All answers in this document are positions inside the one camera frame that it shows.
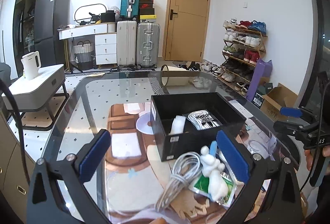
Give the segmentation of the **white plush toy blue horn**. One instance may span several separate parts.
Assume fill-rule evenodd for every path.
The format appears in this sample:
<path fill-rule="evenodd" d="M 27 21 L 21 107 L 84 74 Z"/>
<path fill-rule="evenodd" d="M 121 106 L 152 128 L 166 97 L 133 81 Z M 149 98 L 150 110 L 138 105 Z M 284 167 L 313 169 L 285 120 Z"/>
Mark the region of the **white plush toy blue horn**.
<path fill-rule="evenodd" d="M 213 202 L 224 198 L 228 194 L 228 186 L 222 177 L 222 172 L 225 165 L 216 158 L 218 145 L 213 141 L 210 147 L 203 146 L 200 150 L 200 161 L 202 163 L 202 174 L 209 178 L 209 185 L 207 188 Z"/>

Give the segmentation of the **green snack packet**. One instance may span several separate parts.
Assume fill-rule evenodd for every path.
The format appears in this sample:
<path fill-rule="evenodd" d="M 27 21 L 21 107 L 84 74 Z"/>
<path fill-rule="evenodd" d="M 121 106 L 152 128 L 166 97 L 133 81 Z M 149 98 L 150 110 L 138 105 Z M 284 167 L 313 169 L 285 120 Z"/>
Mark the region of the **green snack packet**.
<path fill-rule="evenodd" d="M 220 204 L 225 208 L 229 208 L 232 205 L 232 202 L 234 200 L 235 192 L 237 190 L 237 185 L 228 173 L 222 172 L 221 177 L 224 180 L 224 182 L 226 183 L 226 186 L 228 187 L 228 193 L 226 196 L 221 197 L 217 200 L 213 200 L 213 198 L 211 197 L 211 194 L 208 192 L 209 178 L 206 178 L 202 174 L 192 181 L 192 183 L 189 185 L 188 189 L 196 194 L 205 196 L 212 202 Z"/>

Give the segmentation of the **black cardboard box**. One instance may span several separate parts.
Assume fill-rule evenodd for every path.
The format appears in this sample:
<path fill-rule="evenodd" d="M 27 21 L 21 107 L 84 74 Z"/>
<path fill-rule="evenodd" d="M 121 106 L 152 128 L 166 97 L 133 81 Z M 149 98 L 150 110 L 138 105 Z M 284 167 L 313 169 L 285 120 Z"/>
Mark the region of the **black cardboard box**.
<path fill-rule="evenodd" d="M 160 160 L 170 161 L 210 146 L 220 130 L 236 136 L 246 117 L 212 92 L 153 95 L 150 120 Z"/>

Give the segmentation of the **white cloth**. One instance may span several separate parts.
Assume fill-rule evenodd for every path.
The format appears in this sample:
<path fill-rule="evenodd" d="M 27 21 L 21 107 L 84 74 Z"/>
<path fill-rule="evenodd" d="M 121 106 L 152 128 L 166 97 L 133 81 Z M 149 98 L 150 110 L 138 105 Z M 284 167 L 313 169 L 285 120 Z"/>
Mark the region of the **white cloth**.
<path fill-rule="evenodd" d="M 169 135 L 177 135 L 184 132 L 185 127 L 185 116 L 176 116 L 172 122 L 172 127 Z"/>

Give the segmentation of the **brown cardboard box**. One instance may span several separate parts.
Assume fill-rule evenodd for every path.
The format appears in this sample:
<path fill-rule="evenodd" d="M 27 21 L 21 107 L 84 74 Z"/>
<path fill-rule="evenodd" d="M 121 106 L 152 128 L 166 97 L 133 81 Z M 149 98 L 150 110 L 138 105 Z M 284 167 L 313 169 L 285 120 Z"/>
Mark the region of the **brown cardboard box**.
<path fill-rule="evenodd" d="M 268 94 L 263 96 L 263 103 L 260 110 L 273 122 L 285 121 L 288 117 L 283 116 L 280 113 L 280 109 L 283 107 L 293 107 L 297 97 L 298 96 L 285 85 L 278 83 L 277 87 L 274 87 Z"/>

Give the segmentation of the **wooden shoe rack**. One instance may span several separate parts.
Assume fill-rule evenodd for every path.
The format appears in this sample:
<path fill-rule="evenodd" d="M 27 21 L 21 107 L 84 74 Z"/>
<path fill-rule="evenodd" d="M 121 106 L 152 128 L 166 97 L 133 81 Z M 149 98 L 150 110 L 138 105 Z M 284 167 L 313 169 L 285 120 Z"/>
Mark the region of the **wooden shoe rack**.
<path fill-rule="evenodd" d="M 257 21 L 225 21 L 223 24 L 224 62 L 218 78 L 234 91 L 246 97 L 257 62 L 266 54 L 266 24 Z"/>

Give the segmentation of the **white side table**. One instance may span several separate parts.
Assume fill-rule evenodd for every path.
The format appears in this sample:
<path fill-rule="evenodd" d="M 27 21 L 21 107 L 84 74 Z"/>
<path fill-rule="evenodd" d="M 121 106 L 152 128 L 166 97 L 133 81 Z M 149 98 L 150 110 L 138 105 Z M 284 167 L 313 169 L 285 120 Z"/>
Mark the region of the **white side table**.
<path fill-rule="evenodd" d="M 40 68 L 39 75 L 32 80 L 20 77 L 9 90 L 20 112 L 32 112 L 40 110 L 64 82 L 64 65 L 52 65 Z"/>

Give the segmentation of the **wooden door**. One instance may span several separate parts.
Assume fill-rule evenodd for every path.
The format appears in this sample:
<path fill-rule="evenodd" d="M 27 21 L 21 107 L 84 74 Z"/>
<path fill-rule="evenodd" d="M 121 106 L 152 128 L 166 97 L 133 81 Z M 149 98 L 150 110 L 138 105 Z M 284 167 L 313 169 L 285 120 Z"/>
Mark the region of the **wooden door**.
<path fill-rule="evenodd" d="M 162 56 L 167 61 L 201 61 L 210 0 L 167 0 Z"/>

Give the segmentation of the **white electric kettle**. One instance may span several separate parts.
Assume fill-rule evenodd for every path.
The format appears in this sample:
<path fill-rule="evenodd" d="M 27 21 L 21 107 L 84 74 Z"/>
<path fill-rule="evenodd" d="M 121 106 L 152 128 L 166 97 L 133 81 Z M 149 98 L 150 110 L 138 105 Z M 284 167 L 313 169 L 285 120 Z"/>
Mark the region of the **white electric kettle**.
<path fill-rule="evenodd" d="M 23 55 L 21 62 L 24 67 L 24 76 L 27 80 L 32 80 L 39 75 L 39 69 L 41 68 L 39 51 Z"/>

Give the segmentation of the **woven laundry basket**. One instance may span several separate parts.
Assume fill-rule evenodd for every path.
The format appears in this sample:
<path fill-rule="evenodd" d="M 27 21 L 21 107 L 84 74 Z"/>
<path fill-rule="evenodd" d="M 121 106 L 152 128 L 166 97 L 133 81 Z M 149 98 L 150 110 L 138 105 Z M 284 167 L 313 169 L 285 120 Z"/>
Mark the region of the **woven laundry basket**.
<path fill-rule="evenodd" d="M 89 70 L 93 67 L 94 47 L 89 40 L 79 41 L 73 46 L 74 60 L 80 70 Z"/>

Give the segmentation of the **silver suitcase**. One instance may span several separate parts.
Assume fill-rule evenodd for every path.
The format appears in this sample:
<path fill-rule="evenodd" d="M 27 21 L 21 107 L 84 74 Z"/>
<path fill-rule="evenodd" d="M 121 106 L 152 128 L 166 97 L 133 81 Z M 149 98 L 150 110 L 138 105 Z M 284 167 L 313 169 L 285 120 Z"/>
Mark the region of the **silver suitcase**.
<path fill-rule="evenodd" d="M 156 68 L 158 61 L 160 25 L 139 23 L 137 26 L 137 68 Z"/>

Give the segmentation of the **white suitcase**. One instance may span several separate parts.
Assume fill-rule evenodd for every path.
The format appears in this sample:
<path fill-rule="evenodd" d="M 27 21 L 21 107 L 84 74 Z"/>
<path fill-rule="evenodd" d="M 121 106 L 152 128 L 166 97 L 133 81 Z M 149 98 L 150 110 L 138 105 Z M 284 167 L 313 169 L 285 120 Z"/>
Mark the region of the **white suitcase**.
<path fill-rule="evenodd" d="M 118 22 L 116 41 L 117 64 L 119 66 L 135 65 L 137 23 L 130 20 Z"/>

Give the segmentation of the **teal suitcase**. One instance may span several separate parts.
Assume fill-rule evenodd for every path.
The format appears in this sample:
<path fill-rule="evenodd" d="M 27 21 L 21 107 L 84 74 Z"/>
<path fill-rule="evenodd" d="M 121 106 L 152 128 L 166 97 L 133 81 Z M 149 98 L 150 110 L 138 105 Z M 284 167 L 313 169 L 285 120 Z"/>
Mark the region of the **teal suitcase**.
<path fill-rule="evenodd" d="M 139 15 L 139 0 L 121 0 L 120 17 L 137 20 Z"/>

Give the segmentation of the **black refrigerator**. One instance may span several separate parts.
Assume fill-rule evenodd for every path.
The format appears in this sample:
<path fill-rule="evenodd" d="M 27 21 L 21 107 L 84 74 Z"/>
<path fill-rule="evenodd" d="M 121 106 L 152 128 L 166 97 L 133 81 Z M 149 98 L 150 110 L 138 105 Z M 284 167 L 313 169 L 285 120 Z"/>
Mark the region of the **black refrigerator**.
<path fill-rule="evenodd" d="M 37 0 L 34 14 L 34 43 L 42 67 L 64 64 L 64 42 L 58 29 L 68 25 L 69 0 Z"/>

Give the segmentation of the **oval vanity mirror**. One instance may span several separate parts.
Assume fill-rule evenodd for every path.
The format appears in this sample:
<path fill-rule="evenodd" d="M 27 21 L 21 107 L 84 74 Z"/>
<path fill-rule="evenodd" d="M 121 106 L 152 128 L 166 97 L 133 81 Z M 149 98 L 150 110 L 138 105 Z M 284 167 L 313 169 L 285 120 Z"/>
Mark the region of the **oval vanity mirror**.
<path fill-rule="evenodd" d="M 83 5 L 75 11 L 73 19 L 77 24 L 81 24 L 81 22 L 96 23 L 101 19 L 101 14 L 106 11 L 107 7 L 101 3 Z"/>

